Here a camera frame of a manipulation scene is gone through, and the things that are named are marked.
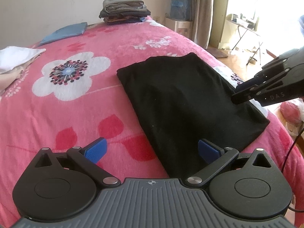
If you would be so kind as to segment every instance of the bed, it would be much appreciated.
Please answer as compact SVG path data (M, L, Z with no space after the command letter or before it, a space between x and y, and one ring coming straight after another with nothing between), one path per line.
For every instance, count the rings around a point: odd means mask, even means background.
M233 86L242 80L193 43L148 18L143 23L88 27L82 36L41 46L44 52L0 101L0 224L19 218L12 190L42 147L63 152L98 137L108 142L98 165L118 177L166 178L167 173L141 129L116 71L150 56L196 53ZM279 120L255 103L270 120L265 131L244 151L265 148L281 167L292 140ZM304 160L294 148L284 175L304 209ZM304 222L296 214L295 225Z

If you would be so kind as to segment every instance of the flower center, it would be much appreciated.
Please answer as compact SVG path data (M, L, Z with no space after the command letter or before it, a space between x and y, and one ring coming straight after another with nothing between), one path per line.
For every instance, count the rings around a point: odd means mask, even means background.
M85 75L84 71L86 71L87 68L88 63L86 61L68 60L66 63L52 69L52 72L50 73L51 82L54 85L67 85L69 82L73 83Z

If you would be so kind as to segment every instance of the electrical outlet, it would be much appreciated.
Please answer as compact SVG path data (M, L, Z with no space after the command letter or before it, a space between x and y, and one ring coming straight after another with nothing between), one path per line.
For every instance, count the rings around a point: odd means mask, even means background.
M156 22L159 22L159 16L154 16L153 20L155 20Z

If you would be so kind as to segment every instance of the crosshair symbol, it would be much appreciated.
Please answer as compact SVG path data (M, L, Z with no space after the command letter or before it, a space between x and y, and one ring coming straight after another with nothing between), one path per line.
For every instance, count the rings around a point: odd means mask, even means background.
M154 181L154 180L150 180L150 181L148 181L147 183L150 184L150 185L154 185L154 184L156 184L157 182Z

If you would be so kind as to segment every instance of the black cable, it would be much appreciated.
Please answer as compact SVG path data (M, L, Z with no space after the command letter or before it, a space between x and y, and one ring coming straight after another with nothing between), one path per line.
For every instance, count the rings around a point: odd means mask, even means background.
M285 168L287 159L288 159L288 157L289 157L289 155L290 155L290 153L291 153L291 150L293 149L294 145L297 143L297 140L300 138L300 136L303 134L303 132L304 132L304 127L302 128L302 130L300 131L300 133L299 133L299 134L297 135L297 137L295 138L293 144L291 145L291 147L290 147L290 149L289 149L289 151L288 151L288 153L287 153L287 155L286 155L286 158L285 158L285 160L284 160L284 163L283 163L283 166L282 166L282 169L281 169L281 172L282 172L282 173L283 173L283 171L284 171L284 168ZM288 209L291 210L291 211L293 211L293 212L304 212L304 210L294 209L294 208L292 208L292 207L290 207L290 206L288 207Z

